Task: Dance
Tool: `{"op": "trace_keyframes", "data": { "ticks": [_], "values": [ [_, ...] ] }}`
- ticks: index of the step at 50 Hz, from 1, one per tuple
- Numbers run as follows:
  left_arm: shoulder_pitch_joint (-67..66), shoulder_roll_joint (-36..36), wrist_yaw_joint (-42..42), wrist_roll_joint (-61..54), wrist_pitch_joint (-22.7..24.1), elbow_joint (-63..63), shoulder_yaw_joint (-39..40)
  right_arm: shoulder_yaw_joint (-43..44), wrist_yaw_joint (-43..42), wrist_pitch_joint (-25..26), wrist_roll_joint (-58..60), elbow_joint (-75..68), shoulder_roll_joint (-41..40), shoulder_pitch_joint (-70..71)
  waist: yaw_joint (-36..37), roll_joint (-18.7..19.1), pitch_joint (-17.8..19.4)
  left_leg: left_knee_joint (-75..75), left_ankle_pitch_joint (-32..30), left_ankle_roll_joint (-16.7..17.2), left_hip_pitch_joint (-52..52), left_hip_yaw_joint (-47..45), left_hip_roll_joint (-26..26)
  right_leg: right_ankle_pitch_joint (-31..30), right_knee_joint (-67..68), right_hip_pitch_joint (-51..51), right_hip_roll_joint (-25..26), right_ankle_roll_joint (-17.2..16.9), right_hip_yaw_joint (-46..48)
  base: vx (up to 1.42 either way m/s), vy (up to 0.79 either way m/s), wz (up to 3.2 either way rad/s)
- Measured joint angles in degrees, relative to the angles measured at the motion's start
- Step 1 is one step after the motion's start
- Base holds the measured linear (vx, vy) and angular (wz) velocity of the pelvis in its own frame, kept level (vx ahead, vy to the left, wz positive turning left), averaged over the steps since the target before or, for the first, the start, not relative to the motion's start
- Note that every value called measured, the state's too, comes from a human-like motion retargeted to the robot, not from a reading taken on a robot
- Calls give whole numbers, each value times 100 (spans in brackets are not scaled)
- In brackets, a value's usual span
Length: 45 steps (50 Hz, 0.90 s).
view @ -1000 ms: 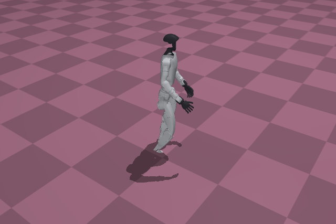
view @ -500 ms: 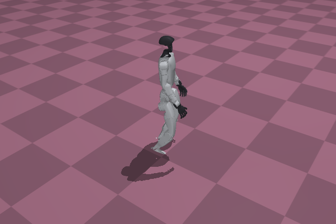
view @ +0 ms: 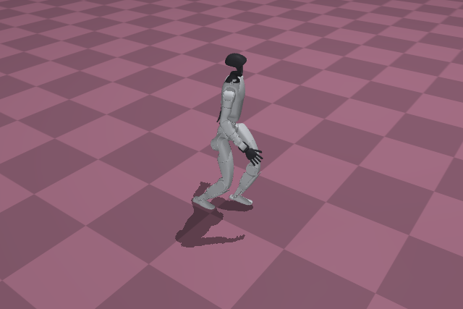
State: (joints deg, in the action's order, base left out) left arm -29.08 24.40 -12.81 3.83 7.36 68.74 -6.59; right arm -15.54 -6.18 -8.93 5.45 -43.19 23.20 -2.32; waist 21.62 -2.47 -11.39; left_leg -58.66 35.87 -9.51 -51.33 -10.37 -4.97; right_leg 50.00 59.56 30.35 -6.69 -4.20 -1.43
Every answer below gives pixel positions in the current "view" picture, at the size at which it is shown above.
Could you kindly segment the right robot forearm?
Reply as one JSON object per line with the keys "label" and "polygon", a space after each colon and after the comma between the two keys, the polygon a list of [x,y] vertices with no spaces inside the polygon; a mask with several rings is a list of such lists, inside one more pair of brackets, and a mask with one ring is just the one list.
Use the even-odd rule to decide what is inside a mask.
{"label": "right robot forearm", "polygon": [[226,133],[226,136],[230,138],[231,141],[233,141],[233,144],[238,146],[242,151],[247,147],[243,142],[239,135],[235,132],[235,129],[232,128],[231,122],[230,121],[224,121],[222,123],[222,127],[224,129],[224,132]]}

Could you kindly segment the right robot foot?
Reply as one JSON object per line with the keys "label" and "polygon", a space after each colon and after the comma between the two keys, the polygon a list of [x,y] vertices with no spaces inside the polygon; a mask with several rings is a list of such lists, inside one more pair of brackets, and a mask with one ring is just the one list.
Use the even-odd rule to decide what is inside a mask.
{"label": "right robot foot", "polygon": [[207,208],[207,209],[214,209],[215,208],[215,206],[213,204],[209,203],[207,200],[202,199],[204,201],[202,201],[202,200],[199,201],[199,199],[197,200],[197,198],[198,198],[198,196],[195,196],[192,199],[192,201],[199,204],[200,206],[202,206],[204,208]]}

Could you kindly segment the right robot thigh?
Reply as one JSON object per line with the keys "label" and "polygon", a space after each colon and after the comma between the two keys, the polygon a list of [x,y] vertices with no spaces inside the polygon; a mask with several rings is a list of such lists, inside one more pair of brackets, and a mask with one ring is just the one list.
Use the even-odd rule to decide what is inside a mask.
{"label": "right robot thigh", "polygon": [[222,175],[220,179],[224,181],[226,185],[224,191],[226,191],[231,187],[234,175],[234,161],[229,141],[224,137],[223,133],[218,133],[212,139],[211,147],[213,150],[219,151],[217,160]]}

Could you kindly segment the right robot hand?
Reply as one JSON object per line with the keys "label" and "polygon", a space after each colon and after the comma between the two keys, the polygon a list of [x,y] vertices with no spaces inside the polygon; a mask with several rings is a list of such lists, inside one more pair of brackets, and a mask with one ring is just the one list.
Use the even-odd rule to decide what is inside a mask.
{"label": "right robot hand", "polygon": [[[260,160],[259,158],[261,158],[261,159],[263,159],[263,158],[262,158],[260,155],[258,155],[256,152],[262,153],[262,151],[255,150],[255,149],[253,149],[253,148],[249,148],[249,145],[248,145],[248,144],[246,144],[245,142],[243,142],[243,143],[244,143],[247,147],[246,147],[243,151],[242,151],[239,147],[238,147],[238,149],[240,149],[241,152],[243,152],[243,153],[246,154],[246,157],[251,161],[251,163],[252,163],[254,166],[255,166],[254,162],[255,162],[256,164],[258,164],[258,162],[257,162],[254,158],[256,158],[259,162],[261,162],[261,160]],[[257,156],[258,156],[259,158],[258,158]],[[254,162],[253,162],[251,159],[252,159]]]}

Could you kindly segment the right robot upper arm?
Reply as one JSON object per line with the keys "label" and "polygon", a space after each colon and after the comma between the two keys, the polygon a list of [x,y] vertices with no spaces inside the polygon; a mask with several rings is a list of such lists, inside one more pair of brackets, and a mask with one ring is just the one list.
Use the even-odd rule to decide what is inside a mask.
{"label": "right robot upper arm", "polygon": [[224,121],[230,121],[228,119],[228,116],[232,112],[232,105],[234,103],[236,94],[235,94],[235,89],[233,88],[227,88],[222,96],[222,108],[221,108],[221,117],[220,117],[220,126],[222,127],[222,123]]}

